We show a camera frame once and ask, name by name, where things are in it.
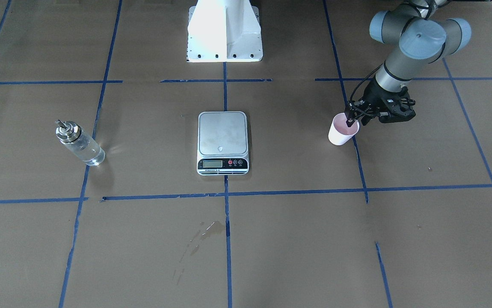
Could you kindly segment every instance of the light blue joint cap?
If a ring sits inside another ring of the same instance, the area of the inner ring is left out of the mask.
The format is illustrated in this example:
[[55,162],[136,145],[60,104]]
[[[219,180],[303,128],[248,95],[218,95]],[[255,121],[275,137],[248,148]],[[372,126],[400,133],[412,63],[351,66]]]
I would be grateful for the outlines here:
[[380,41],[381,43],[384,43],[382,30],[383,30],[383,20],[385,19],[387,13],[388,11],[378,12],[371,19],[371,23],[370,23],[371,38],[374,39],[375,41]]
[[400,37],[400,50],[416,60],[428,59],[442,50],[446,41],[444,28],[432,20],[414,21]]
[[451,18],[450,20],[458,23],[459,27],[461,28],[461,44],[459,45],[459,48],[457,48],[457,50],[454,52],[456,53],[459,50],[463,49],[463,47],[465,47],[469,43],[469,41],[471,41],[472,29],[468,21],[463,18]]

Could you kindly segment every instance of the scale platform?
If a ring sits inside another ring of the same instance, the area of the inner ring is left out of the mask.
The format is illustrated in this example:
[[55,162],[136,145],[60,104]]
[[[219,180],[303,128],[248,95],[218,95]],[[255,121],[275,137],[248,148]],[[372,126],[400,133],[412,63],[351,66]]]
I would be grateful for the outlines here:
[[206,111],[199,115],[197,173],[200,175],[246,174],[248,124],[241,111]]

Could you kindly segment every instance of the white mounting bracket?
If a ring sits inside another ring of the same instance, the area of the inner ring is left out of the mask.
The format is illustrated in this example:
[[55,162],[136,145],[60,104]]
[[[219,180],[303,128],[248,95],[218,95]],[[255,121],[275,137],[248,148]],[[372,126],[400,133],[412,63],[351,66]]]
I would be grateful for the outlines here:
[[199,0],[189,8],[189,62],[256,62],[263,58],[259,10],[249,0]]

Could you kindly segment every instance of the digital scale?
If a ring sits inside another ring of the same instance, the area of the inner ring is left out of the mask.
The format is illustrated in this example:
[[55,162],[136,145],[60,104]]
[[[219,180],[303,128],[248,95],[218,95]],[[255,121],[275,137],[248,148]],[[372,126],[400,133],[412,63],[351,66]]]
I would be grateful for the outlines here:
[[197,172],[200,175],[245,174],[250,170],[248,124],[241,111],[199,115]]

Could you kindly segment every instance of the scale control panel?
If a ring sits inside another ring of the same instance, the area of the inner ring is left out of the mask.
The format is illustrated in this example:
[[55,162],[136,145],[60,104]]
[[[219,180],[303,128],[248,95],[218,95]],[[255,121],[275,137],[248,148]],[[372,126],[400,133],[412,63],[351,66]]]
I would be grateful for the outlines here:
[[203,175],[244,174],[248,172],[248,161],[244,158],[202,159],[197,170]]

